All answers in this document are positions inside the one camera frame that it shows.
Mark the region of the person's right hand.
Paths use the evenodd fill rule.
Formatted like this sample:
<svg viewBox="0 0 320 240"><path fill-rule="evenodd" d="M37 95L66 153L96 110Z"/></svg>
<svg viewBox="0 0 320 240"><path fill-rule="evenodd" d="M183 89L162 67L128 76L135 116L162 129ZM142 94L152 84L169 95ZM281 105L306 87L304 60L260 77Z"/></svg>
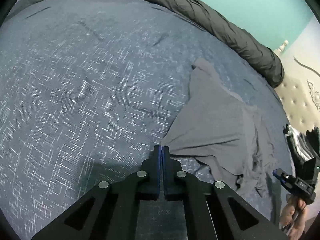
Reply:
<svg viewBox="0 0 320 240"><path fill-rule="evenodd" d="M287 204L283 208L280 215L280 225L293 225L289 232L289 239L298 240L305 229L306 217L308 215L308 208L304 200L287 194Z"/></svg>

